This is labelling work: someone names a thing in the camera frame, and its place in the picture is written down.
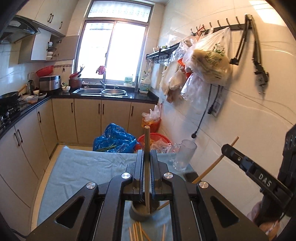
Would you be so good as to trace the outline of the person right hand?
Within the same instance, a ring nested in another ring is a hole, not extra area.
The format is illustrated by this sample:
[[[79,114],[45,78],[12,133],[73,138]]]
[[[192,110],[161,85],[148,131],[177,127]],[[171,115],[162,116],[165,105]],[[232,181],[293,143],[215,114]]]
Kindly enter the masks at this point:
[[[257,204],[255,204],[252,210],[247,214],[247,218],[252,222],[255,222],[255,218],[257,218],[259,214],[261,203],[262,201],[257,202]],[[278,220],[265,222],[261,224],[259,228],[268,236],[269,240],[273,240],[277,236],[278,230],[280,229],[280,223]]]

